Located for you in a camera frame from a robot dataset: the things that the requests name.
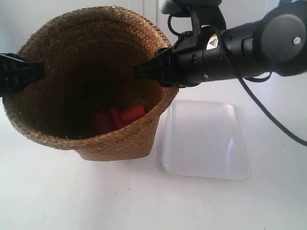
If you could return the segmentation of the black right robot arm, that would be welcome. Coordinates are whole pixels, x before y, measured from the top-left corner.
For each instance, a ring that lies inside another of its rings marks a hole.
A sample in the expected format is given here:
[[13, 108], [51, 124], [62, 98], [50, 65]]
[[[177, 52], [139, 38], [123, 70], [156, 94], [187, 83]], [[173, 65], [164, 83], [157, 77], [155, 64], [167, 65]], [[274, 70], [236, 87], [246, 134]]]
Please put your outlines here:
[[206, 81], [249, 79], [265, 72], [293, 76], [307, 70], [307, 3], [279, 6], [263, 19], [226, 27], [219, 0], [167, 0], [161, 11], [189, 17], [192, 30], [178, 35], [173, 46], [134, 65], [133, 76], [168, 87], [194, 87]]

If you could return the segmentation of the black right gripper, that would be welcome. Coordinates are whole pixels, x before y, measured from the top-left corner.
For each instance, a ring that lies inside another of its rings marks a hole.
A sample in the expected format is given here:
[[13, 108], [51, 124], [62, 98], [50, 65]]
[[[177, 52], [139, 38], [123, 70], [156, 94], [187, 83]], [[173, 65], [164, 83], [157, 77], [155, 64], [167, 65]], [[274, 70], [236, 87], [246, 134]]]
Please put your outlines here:
[[199, 34], [184, 34], [172, 47], [161, 48], [152, 59], [134, 64], [134, 78], [180, 88], [225, 80], [224, 31], [207, 26]]

